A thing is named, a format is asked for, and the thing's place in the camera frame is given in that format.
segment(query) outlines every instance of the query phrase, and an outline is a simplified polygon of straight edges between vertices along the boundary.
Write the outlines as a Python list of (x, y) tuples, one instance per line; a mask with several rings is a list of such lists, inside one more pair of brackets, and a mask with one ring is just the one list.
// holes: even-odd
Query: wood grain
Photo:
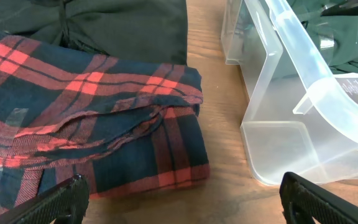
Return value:
[[(203, 77), (199, 122), (211, 164), (204, 186), (90, 202), (84, 223), (285, 223), (278, 187), (252, 178), (240, 134), (247, 106), (238, 66), (225, 65), (219, 41), (226, 0), (187, 0), (188, 64)], [(324, 188), (358, 206), (358, 180)]]

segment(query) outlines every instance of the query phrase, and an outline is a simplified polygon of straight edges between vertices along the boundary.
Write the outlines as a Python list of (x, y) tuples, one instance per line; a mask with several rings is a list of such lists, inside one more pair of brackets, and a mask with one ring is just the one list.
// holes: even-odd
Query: folded plaid shirt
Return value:
[(200, 83), (183, 65), (0, 32), (0, 213), (77, 173), (88, 179), (91, 198), (207, 179)]

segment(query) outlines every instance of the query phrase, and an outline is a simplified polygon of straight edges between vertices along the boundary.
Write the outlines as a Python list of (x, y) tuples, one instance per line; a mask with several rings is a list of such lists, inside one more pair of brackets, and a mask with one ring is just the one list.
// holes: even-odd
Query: dark green clothing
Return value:
[(333, 74), (358, 73), (358, 16), (324, 16), (342, 0), (288, 0)]

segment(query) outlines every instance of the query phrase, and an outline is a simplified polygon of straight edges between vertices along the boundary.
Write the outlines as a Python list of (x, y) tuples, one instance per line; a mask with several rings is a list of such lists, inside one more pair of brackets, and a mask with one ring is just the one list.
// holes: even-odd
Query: clothing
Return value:
[(358, 16), (321, 16), (343, 0), (287, 0), (333, 74), (358, 73)]
[(75, 173), (93, 198), (207, 179), (200, 83), (184, 65), (0, 32), (0, 213)]
[(92, 54), (186, 64), (185, 0), (72, 0), (63, 10), (60, 1), (0, 0), (0, 31)]

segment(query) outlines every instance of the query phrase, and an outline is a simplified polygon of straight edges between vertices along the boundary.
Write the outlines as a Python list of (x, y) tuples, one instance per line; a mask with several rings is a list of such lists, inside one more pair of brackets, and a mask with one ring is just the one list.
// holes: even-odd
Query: plastic storage container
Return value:
[[(358, 179), (358, 104), (286, 0), (228, 0), (221, 41), (250, 96), (241, 131), (255, 178)], [(345, 78), (358, 96), (358, 78)]]

